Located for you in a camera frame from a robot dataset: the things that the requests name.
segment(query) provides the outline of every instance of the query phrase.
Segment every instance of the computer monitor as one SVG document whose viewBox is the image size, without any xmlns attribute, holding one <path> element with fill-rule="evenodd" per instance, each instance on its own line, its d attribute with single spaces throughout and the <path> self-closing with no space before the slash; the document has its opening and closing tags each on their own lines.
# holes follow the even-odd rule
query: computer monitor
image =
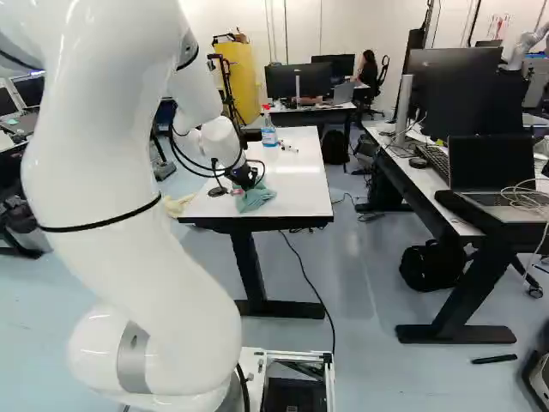
<svg viewBox="0 0 549 412">
<path fill-rule="evenodd" d="M 410 51 L 411 104 L 426 113 L 431 137 L 446 141 L 448 136 L 522 128 L 522 112 L 520 107 L 516 112 L 514 100 L 509 105 L 505 99 L 497 101 L 498 85 L 505 82 L 498 74 L 501 53 L 496 47 Z M 502 112 L 494 122 L 496 105 Z"/>
<path fill-rule="evenodd" d="M 479 40 L 475 43 L 475 47 L 501 47 L 503 40 Z"/>
<path fill-rule="evenodd" d="M 311 63 L 332 63 L 333 77 L 352 76 L 354 73 L 354 54 L 313 56 Z"/>
<path fill-rule="evenodd" d="M 9 95 L 7 88 L 0 88 L 0 117 L 17 113 L 19 109 Z"/>
<path fill-rule="evenodd" d="M 332 69 L 328 63 L 271 65 L 265 67 L 267 96 L 272 99 L 295 97 L 297 75 L 302 97 L 324 95 L 331 89 Z"/>
<path fill-rule="evenodd" d="M 44 94 L 44 77 L 33 76 L 13 80 L 17 93 L 26 107 L 40 106 Z"/>
</svg>

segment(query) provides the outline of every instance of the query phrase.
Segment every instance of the white wall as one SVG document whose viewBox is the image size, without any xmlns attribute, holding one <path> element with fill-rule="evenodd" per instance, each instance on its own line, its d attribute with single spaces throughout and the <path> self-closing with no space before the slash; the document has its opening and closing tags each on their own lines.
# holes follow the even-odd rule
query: white wall
<svg viewBox="0 0 549 412">
<path fill-rule="evenodd" d="M 508 13 L 510 24 L 504 37 L 504 56 L 509 57 L 519 36 L 534 30 L 542 6 L 543 0 L 483 0 L 472 43 L 486 39 L 492 15 Z"/>
<path fill-rule="evenodd" d="M 264 83 L 263 67 L 271 61 L 268 34 L 273 60 L 286 62 L 284 0 L 179 1 L 203 51 L 212 51 L 214 34 L 240 27 L 251 39 L 258 82 Z M 435 47 L 464 45 L 465 26 L 472 20 L 476 2 L 440 0 Z M 307 63 L 312 55 L 336 53 L 356 53 L 358 63 L 360 53 L 368 48 L 379 61 L 387 54 L 391 57 L 389 73 L 376 106 L 390 109 L 398 93 L 407 34 L 420 27 L 425 4 L 425 0 L 287 0 L 289 63 Z M 486 37 L 494 13 L 509 13 L 511 22 L 504 41 L 504 53 L 509 54 L 520 33 L 534 29 L 542 4 L 543 0 L 482 0 L 473 43 Z M 545 15 L 542 21 L 549 20 L 549 8 Z"/>
<path fill-rule="evenodd" d="M 267 22 L 263 0 L 179 0 L 204 55 L 213 53 L 213 36 L 236 32 L 247 34 L 252 44 L 256 74 L 264 82 L 263 67 L 270 61 Z"/>
<path fill-rule="evenodd" d="M 322 53 L 356 53 L 358 64 L 360 54 L 372 49 L 379 65 L 383 55 L 389 55 L 387 80 L 376 106 L 392 108 L 400 86 L 408 32 L 421 26 L 425 12 L 422 0 L 323 0 Z"/>
</svg>

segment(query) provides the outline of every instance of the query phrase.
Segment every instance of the marker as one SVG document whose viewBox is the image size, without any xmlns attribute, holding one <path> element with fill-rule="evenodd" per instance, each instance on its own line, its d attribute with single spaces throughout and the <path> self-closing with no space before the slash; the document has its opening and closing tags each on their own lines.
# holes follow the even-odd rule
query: marker
<svg viewBox="0 0 549 412">
<path fill-rule="evenodd" d="M 487 363 L 499 363 L 507 361 L 516 361 L 518 357 L 515 354 L 503 354 L 501 356 L 493 356 L 491 358 L 479 358 L 471 360 L 473 365 L 485 365 Z"/>
</svg>

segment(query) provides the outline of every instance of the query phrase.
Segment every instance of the plastic bottle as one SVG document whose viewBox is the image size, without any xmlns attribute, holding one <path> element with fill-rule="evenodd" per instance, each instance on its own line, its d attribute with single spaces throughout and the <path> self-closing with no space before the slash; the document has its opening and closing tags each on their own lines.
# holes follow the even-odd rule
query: plastic bottle
<svg viewBox="0 0 549 412">
<path fill-rule="evenodd" d="M 265 125 L 261 128 L 263 146 L 268 148 L 278 146 L 278 136 L 276 135 L 275 125 L 268 112 L 265 112 L 263 116 L 265 117 Z"/>
</svg>

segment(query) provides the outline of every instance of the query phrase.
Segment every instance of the black bag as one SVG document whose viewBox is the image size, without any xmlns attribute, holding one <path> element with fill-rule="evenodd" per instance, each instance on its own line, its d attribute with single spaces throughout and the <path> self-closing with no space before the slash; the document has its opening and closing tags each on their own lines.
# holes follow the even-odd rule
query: black bag
<svg viewBox="0 0 549 412">
<path fill-rule="evenodd" d="M 349 161 L 345 135 L 338 130 L 330 130 L 322 141 L 324 163 L 342 165 Z"/>
<path fill-rule="evenodd" d="M 467 254 L 458 245 L 429 240 L 425 246 L 408 247 L 402 255 L 400 272 L 406 284 L 418 292 L 453 288 L 463 273 Z"/>
</svg>

